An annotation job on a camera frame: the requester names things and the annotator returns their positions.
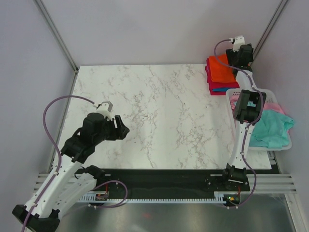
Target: marble tabletop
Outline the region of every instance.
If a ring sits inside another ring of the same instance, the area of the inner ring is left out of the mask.
[[[73,95],[111,101],[112,115],[130,128],[104,141],[83,165],[101,168],[222,169],[234,138],[225,96],[211,96],[205,65],[81,66]],[[95,108],[72,99],[60,148]],[[267,152],[249,151],[255,169],[270,169]]]

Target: stack of folded clothes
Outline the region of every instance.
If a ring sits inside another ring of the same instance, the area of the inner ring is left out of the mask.
[[[226,55],[219,56],[219,59],[228,64]],[[219,63],[216,57],[207,58],[206,64],[207,83],[211,95],[225,95],[228,89],[239,88],[232,69]]]

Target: metal floor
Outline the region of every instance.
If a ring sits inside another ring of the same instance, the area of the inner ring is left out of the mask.
[[[57,232],[295,232],[284,195],[253,195],[241,208],[211,204],[128,203],[85,207],[64,217]]]

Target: blue folded cloth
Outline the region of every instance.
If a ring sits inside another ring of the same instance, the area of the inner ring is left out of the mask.
[[[212,90],[214,92],[227,92],[230,88],[229,87],[225,87],[225,88],[213,88]]]
[[[282,148],[289,144],[288,130],[294,120],[273,110],[264,110],[251,135],[249,146]]]

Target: orange folded cloth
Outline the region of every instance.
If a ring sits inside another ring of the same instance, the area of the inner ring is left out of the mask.
[[[219,56],[219,59],[223,63],[228,64],[227,57],[225,54]],[[209,57],[209,65],[211,69],[211,80],[213,82],[218,82],[218,83],[235,83],[236,82],[234,75],[232,73],[232,69],[219,63],[216,57]]]

